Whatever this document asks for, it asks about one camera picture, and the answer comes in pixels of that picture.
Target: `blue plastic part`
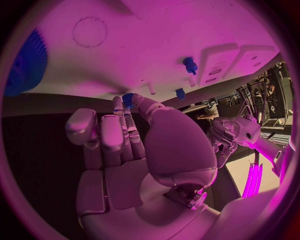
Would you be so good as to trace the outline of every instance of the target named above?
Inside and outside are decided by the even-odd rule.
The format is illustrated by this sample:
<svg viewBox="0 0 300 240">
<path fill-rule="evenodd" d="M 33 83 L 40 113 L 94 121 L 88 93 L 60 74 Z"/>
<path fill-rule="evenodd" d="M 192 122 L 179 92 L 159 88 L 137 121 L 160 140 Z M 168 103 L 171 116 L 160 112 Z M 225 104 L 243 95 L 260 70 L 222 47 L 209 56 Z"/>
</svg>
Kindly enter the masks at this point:
<svg viewBox="0 0 300 240">
<path fill-rule="evenodd" d="M 194 76 L 196 75 L 198 67 L 191 56 L 185 58 L 182 63 L 185 65 L 185 69 L 188 73 L 192 73 Z"/>
<path fill-rule="evenodd" d="M 125 104 L 127 109 L 132 109 L 135 107 L 132 102 L 133 95 L 133 93 L 127 93 L 122 96 L 123 103 Z"/>
<path fill-rule="evenodd" d="M 186 93 L 185 93 L 184 89 L 183 89 L 183 88 L 177 89 L 177 90 L 176 90 L 176 96 L 177 96 L 177 98 L 179 98 L 180 100 L 184 100 L 185 97 L 186 97 Z"/>
<path fill-rule="evenodd" d="M 44 76 L 47 62 L 46 46 L 35 29 L 14 60 L 4 95 L 14 97 L 39 85 Z"/>
</svg>

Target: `white surface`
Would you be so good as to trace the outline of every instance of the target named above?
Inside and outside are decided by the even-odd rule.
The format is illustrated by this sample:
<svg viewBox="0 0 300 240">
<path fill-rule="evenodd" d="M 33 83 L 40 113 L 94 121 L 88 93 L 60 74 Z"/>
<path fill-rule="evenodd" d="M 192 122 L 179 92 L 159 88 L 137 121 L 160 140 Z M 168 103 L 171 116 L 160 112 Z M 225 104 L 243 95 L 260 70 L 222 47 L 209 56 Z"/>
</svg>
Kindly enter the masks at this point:
<svg viewBox="0 0 300 240">
<path fill-rule="evenodd" d="M 234 0 L 123 2 L 65 0 L 46 15 L 37 28 L 47 46 L 48 66 L 42 82 L 30 92 L 108 100 L 137 92 L 161 102 L 175 98 L 177 89 L 189 93 L 200 88 L 190 87 L 192 75 L 182 64 L 186 57 L 192 56 L 201 70 L 222 62 L 230 65 L 238 49 L 217 52 L 220 57 L 212 54 L 214 61 L 202 62 L 207 49 L 228 44 L 274 48 L 266 62 L 279 52 L 263 26 Z M 242 71 L 231 75 L 255 72 L 247 61 Z"/>
<path fill-rule="evenodd" d="M 255 154 L 251 154 L 249 158 L 248 156 L 246 156 L 239 160 L 232 161 L 226 164 L 226 167 L 228 168 L 240 195 L 243 195 L 244 188 L 246 185 L 249 172 L 249 161 L 250 163 L 254 163 L 254 157 Z M 263 164 L 259 193 L 278 188 L 279 178 L 272 171 L 272 163 L 260 154 L 259 164 Z"/>
</svg>

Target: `pink light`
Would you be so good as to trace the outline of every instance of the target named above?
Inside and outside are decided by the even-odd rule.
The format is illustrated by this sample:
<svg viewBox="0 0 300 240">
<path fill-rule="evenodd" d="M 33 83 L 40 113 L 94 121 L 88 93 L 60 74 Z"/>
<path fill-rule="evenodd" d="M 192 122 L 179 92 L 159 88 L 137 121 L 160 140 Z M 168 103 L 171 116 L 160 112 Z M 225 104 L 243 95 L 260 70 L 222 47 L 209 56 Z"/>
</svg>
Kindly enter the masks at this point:
<svg viewBox="0 0 300 240">
<path fill-rule="evenodd" d="M 253 165 L 252 165 L 252 163 L 250 163 L 248 178 L 247 178 L 247 182 L 246 182 L 246 185 L 245 185 L 244 192 L 242 193 L 242 198 L 246 198 L 247 195 L 248 195 L 252 175 L 253 175 Z"/>
<path fill-rule="evenodd" d="M 255 164 L 253 168 L 252 179 L 251 179 L 247 197 L 254 195 L 257 186 L 258 176 L 259 176 L 259 166 Z"/>
<path fill-rule="evenodd" d="M 256 183 L 256 188 L 255 188 L 254 195 L 258 194 L 259 191 L 260 191 L 261 181 L 262 181 L 262 175 L 263 175 L 263 164 L 261 164 L 259 166 L 259 172 L 258 172 L 258 176 L 257 176 L 257 183 Z"/>
</svg>

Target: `blue bolt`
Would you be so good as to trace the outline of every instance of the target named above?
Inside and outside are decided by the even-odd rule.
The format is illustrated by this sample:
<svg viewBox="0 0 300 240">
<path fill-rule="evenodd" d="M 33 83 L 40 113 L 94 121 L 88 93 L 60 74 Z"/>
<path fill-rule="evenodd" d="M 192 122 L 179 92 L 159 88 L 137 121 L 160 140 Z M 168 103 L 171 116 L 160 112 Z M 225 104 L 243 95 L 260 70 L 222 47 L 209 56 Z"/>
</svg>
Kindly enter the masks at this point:
<svg viewBox="0 0 300 240">
<path fill-rule="evenodd" d="M 182 63 L 185 65 L 185 69 L 188 73 L 192 73 L 194 76 L 196 75 L 198 67 L 191 56 L 186 57 Z"/>
</svg>

